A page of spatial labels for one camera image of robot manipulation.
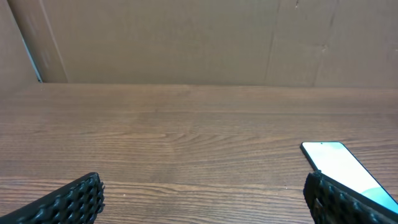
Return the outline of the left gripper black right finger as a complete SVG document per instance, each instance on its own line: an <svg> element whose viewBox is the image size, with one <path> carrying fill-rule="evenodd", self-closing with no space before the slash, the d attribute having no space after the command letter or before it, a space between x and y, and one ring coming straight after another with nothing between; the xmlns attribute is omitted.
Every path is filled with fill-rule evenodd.
<svg viewBox="0 0 398 224"><path fill-rule="evenodd" d="M305 202L316 224L397 224L397 213L315 171L307 175Z"/></svg>

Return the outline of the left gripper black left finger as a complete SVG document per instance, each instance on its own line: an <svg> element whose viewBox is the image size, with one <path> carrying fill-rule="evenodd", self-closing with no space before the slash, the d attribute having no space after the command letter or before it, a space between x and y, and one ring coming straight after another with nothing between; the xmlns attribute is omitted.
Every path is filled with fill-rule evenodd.
<svg viewBox="0 0 398 224"><path fill-rule="evenodd" d="M90 172L1 217L2 224L91 224L105 207L104 183Z"/></svg>

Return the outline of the Samsung Galaxy smartphone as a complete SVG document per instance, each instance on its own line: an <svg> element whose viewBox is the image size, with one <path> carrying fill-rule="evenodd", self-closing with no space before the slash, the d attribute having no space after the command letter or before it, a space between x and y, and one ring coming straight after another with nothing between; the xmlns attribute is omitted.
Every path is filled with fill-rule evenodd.
<svg viewBox="0 0 398 224"><path fill-rule="evenodd" d="M303 142L302 152L314 170L397 213L397 202L341 142Z"/></svg>

